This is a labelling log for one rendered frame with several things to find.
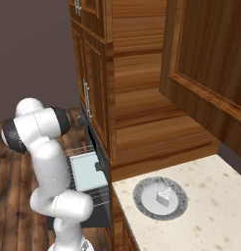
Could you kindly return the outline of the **wooden cabinet door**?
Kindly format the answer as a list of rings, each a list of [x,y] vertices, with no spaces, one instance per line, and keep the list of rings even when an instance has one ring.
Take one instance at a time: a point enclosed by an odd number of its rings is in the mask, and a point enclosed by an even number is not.
[[[72,29],[80,100],[85,105],[83,79],[89,87],[91,122],[105,149],[108,149],[106,108],[105,45],[85,30]]]
[[[75,13],[74,0],[68,0],[72,20],[106,41],[113,40],[113,0],[80,0],[81,16]]]

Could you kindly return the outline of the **pale blue oven tray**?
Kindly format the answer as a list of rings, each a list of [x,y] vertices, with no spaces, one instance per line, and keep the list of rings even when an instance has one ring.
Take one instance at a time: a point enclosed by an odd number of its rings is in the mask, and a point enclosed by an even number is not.
[[[94,152],[72,156],[70,161],[77,191],[88,191],[108,184],[104,173],[95,168],[98,158]]]

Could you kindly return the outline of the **grey marble-rimmed plate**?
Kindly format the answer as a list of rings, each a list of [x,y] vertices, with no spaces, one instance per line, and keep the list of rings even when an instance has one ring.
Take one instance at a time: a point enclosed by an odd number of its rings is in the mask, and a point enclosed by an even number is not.
[[[170,187],[169,206],[161,205],[157,193]],[[182,216],[188,207],[184,189],[174,180],[163,176],[150,176],[139,181],[133,189],[133,200],[138,210],[157,221],[171,221]]]

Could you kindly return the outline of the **white cake wedge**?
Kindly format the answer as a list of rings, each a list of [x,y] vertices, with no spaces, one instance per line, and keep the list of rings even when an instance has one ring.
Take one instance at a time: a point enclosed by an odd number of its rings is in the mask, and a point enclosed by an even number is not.
[[[168,207],[170,203],[171,188],[168,187],[157,193],[156,200],[163,206]]]

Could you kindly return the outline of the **black oven door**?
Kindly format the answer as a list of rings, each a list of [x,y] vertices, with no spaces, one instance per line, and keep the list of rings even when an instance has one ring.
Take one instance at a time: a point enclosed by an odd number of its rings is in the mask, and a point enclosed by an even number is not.
[[[81,227],[110,227],[111,209],[109,186],[105,185],[99,188],[87,190],[86,194],[92,197],[94,202],[94,210],[90,218],[81,223]]]

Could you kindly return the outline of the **tall wooden cabinet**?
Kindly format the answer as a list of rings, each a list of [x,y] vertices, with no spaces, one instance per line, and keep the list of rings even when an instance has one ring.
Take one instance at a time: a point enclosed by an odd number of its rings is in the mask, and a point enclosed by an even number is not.
[[[167,0],[113,0],[113,40],[71,19],[105,45],[110,179],[216,153],[219,142],[160,91]]]

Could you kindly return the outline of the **wooden base cabinet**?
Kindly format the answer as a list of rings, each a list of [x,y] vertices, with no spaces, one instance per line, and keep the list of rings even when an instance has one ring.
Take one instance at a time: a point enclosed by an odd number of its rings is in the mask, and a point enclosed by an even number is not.
[[[111,207],[113,221],[112,251],[139,251],[114,191],[112,191]]]

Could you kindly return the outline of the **wooden wall cupboard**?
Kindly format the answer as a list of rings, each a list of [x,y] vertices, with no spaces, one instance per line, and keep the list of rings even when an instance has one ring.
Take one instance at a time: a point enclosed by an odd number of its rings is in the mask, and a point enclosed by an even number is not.
[[[160,91],[241,157],[241,0],[168,0]]]

